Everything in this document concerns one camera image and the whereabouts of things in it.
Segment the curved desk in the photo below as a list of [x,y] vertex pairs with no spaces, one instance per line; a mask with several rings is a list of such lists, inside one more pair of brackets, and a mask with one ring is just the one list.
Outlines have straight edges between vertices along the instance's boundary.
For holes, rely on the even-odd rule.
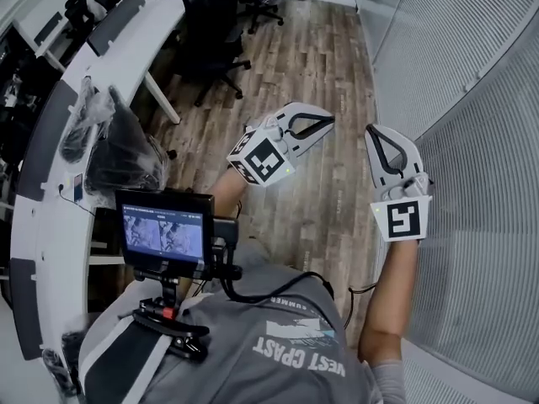
[[[62,199],[58,185],[72,200],[72,180],[86,171],[95,133],[83,159],[67,163],[58,146],[73,116],[57,107],[75,103],[86,76],[98,88],[115,85],[130,103],[141,82],[152,84],[147,70],[183,14],[181,0],[146,0],[106,54],[81,48],[40,116],[21,171],[11,236],[13,313],[25,359],[40,357],[40,348],[62,355],[61,335],[87,313],[93,216]],[[148,87],[163,95],[157,85]],[[87,194],[81,206],[93,211]]]

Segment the desk leg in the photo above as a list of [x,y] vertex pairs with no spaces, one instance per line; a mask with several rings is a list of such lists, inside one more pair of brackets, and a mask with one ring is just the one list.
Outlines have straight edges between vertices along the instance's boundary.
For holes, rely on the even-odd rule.
[[52,52],[50,52],[49,50],[45,53],[45,58],[52,66],[55,66],[56,69],[58,69],[60,72],[63,73],[66,71],[66,68],[58,61],[56,57],[52,55]]
[[0,208],[5,208],[6,210],[15,210],[15,207],[10,204],[6,204],[5,202],[0,201]]
[[146,75],[144,75],[144,85],[146,85],[146,88],[150,90],[150,93],[157,100],[157,103],[159,106],[161,106],[163,111],[165,111],[165,114],[170,118],[170,120],[176,125],[179,124],[181,119],[178,117],[178,114],[176,114],[176,111],[167,100],[155,80],[152,78],[152,75],[150,75],[150,72],[146,72]]

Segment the vertical blinds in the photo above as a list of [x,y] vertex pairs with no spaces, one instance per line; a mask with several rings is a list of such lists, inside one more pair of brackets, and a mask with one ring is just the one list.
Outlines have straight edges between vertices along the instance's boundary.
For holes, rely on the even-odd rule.
[[418,140],[435,181],[408,339],[539,397],[539,15]]

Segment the gray t-shirt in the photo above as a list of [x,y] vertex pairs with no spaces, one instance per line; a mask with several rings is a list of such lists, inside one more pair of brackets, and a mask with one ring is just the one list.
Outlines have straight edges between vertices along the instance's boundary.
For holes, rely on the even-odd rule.
[[[286,267],[249,265],[258,256],[256,243],[250,244],[238,250],[244,267],[234,285],[239,294],[267,294],[297,276]],[[304,279],[257,305],[230,301],[218,284],[208,290],[187,300],[179,315],[182,322],[210,328],[207,358],[196,364],[166,355],[141,402],[366,404],[383,397],[386,404],[404,404],[402,363],[387,361],[371,369],[359,362],[346,346],[342,320],[319,279]],[[157,282],[130,284],[88,331],[79,365],[114,328],[118,315],[160,292]]]

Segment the monitor screen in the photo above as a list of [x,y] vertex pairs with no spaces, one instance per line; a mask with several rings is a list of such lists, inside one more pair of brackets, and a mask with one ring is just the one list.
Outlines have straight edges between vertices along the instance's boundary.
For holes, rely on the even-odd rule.
[[127,249],[153,256],[200,262],[202,214],[123,205]]

